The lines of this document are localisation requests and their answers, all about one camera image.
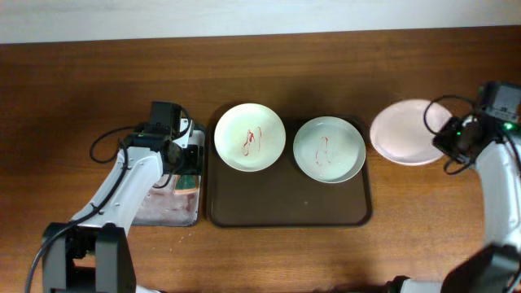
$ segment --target plate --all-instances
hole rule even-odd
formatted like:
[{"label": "plate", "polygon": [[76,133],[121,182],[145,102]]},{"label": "plate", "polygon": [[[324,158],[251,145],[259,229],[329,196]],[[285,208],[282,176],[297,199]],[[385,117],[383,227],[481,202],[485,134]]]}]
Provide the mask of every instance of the plate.
[{"label": "plate", "polygon": [[214,142],[230,167],[255,172],[268,168],[282,154],[286,130],[273,110],[245,103],[228,110],[217,122]]},{"label": "plate", "polygon": [[337,117],[318,117],[304,124],[295,136],[293,154],[300,169],[325,182],[346,181],[366,161],[366,145],[358,130]]},{"label": "plate", "polygon": [[[432,146],[434,134],[423,123],[423,113],[431,101],[410,99],[392,104],[381,111],[370,128],[374,149],[384,158],[403,165],[429,164],[443,153]],[[427,113],[427,123],[438,131],[452,115],[435,103]]]}]

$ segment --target green light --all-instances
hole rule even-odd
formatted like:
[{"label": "green light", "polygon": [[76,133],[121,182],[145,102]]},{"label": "green light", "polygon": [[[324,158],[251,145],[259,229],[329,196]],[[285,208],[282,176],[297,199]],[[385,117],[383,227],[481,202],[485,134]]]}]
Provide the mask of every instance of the green light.
[{"label": "green light", "polygon": [[503,124],[503,127],[505,127],[506,130],[511,130],[514,128],[514,125],[512,125],[509,122],[505,122],[505,124]]}]

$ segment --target wood grain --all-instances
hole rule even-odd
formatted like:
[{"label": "wood grain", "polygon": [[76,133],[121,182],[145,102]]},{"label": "wood grain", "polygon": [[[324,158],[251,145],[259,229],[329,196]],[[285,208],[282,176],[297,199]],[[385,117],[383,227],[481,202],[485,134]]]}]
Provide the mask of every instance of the wood grain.
[{"label": "wood grain", "polygon": [[[43,230],[67,221],[109,165],[90,161],[101,133],[180,103],[200,123],[231,103],[283,117],[354,114],[390,103],[474,97],[487,80],[521,83],[521,28],[451,28],[263,37],[0,46],[0,287],[21,291]],[[447,104],[462,114],[463,105]],[[108,155],[114,141],[102,145]],[[138,283],[178,291],[313,291],[442,280],[481,245],[483,200],[473,171],[442,161],[404,167],[368,150],[374,215],[356,229],[134,227]],[[37,271],[33,291],[40,291]]]}]

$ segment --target bowl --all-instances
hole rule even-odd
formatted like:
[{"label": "bowl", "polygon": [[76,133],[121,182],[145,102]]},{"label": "bowl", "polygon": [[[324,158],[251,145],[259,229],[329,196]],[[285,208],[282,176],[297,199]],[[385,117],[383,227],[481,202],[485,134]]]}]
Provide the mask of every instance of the bowl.
[{"label": "bowl", "polygon": [[293,154],[312,179],[339,183],[355,176],[366,161],[366,144],[358,130],[337,117],[318,117],[295,136]]},{"label": "bowl", "polygon": [[[370,140],[384,158],[407,166],[429,164],[443,153],[432,146],[434,134],[423,123],[423,113],[431,101],[410,99],[394,103],[373,120]],[[427,123],[438,131],[452,115],[438,103],[427,113]]]},{"label": "bowl", "polygon": [[255,172],[268,168],[282,154],[286,130],[268,107],[245,103],[221,117],[214,141],[217,153],[230,167]]}]

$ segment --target table surface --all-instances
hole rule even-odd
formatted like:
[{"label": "table surface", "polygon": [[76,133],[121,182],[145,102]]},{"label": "table surface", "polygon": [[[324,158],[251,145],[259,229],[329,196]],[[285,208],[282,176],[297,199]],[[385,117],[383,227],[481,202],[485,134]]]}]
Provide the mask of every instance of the table surface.
[{"label": "table surface", "polygon": [[[68,221],[107,176],[111,166],[89,159],[92,141],[146,120],[153,100],[179,103],[203,124],[221,107],[252,102],[282,117],[354,114],[369,125],[391,103],[475,97],[487,80],[521,83],[520,27],[0,46],[0,291],[22,290],[43,230]],[[190,228],[133,227],[138,283],[304,292],[396,275],[442,280],[480,248],[475,172],[449,177],[444,160],[400,166],[372,147],[367,160],[367,225],[222,230],[202,216]],[[38,269],[33,291],[41,288]]]}]

